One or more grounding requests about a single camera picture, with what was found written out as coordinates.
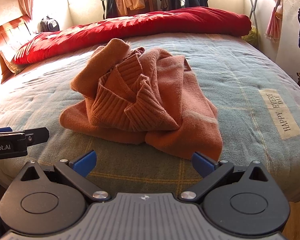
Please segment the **headboard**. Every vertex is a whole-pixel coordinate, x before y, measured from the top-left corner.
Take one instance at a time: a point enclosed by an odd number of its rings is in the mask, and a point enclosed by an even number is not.
[[[15,20],[12,20],[8,23],[5,23],[0,26],[0,46],[5,44],[9,44],[12,40],[18,40],[19,37],[27,37],[30,36],[29,29],[27,27],[27,23],[30,22],[28,16],[21,16]],[[0,56],[0,83],[1,76],[4,81],[8,76],[12,73],[7,69],[3,58]]]

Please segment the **circular cap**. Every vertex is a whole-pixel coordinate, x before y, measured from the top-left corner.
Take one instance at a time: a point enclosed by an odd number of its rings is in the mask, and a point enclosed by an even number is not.
[[[196,196],[197,194],[192,191],[184,191],[180,194],[180,197],[183,199],[194,199]]]
[[[47,192],[37,192],[26,196],[21,201],[22,208],[32,214],[43,214],[58,206],[58,198]]]
[[[92,194],[92,196],[96,199],[105,199],[109,196],[108,192],[105,192],[103,190],[99,190],[99,191],[96,191]]]
[[[243,214],[258,214],[268,206],[267,200],[254,193],[240,193],[230,199],[231,206]]]

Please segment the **silver screw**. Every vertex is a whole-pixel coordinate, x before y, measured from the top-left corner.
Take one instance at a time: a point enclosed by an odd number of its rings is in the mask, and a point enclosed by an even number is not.
[[[109,196],[108,192],[105,192],[103,190],[99,190],[99,191],[96,191],[92,194],[92,196],[96,199],[105,199]]]
[[[192,191],[184,191],[180,194],[180,197],[183,199],[194,199],[196,196],[197,194]]]

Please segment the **sweater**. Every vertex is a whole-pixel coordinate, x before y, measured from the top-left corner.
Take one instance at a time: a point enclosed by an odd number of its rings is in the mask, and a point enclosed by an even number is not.
[[[195,151],[220,156],[217,109],[183,55],[131,50],[112,39],[94,51],[70,87],[84,100],[61,113],[64,128],[120,143],[146,142],[186,159]]]

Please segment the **black bag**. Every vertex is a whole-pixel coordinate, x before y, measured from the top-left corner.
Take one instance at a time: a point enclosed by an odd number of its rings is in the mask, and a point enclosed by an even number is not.
[[[57,32],[60,31],[58,22],[49,16],[42,18],[40,22],[40,29],[42,32]]]

